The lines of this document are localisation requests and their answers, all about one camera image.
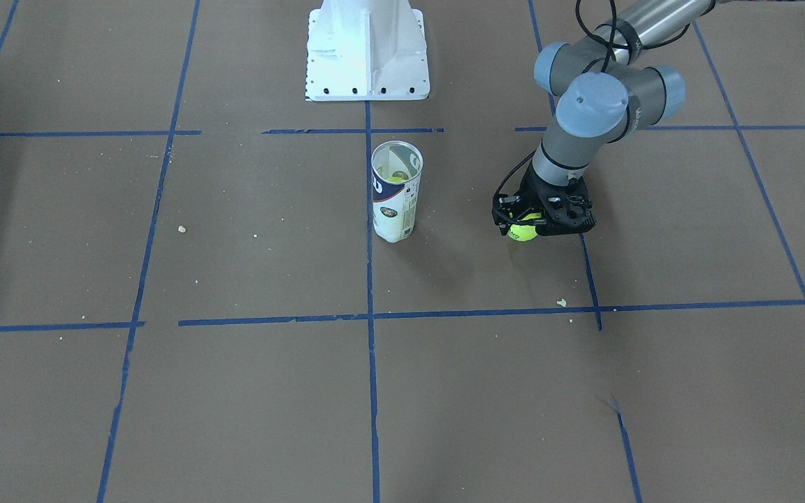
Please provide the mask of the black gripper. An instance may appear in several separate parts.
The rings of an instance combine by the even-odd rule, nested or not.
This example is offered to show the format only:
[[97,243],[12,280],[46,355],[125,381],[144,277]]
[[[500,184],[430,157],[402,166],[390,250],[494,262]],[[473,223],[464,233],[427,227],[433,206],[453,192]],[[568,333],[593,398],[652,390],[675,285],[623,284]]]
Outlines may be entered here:
[[[492,201],[494,224],[506,235],[511,225],[533,225],[543,238],[547,236],[585,233],[595,226],[593,204],[588,188],[581,179],[556,186],[545,182],[533,168],[527,168],[518,191],[503,194],[496,190]],[[539,219],[512,220],[512,216],[538,212]]]

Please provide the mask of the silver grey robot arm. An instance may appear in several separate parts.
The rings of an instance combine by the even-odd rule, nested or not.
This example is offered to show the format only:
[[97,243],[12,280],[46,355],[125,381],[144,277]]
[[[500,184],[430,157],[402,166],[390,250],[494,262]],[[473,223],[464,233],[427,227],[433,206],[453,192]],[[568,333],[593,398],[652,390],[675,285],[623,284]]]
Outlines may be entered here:
[[601,147],[655,125],[685,102],[683,76],[672,67],[636,68],[640,55],[683,37],[715,1],[639,1],[618,10],[575,43],[547,45],[533,76],[556,99],[539,147],[518,163],[512,195],[494,193],[492,215],[502,235],[585,233],[595,225],[585,172]]

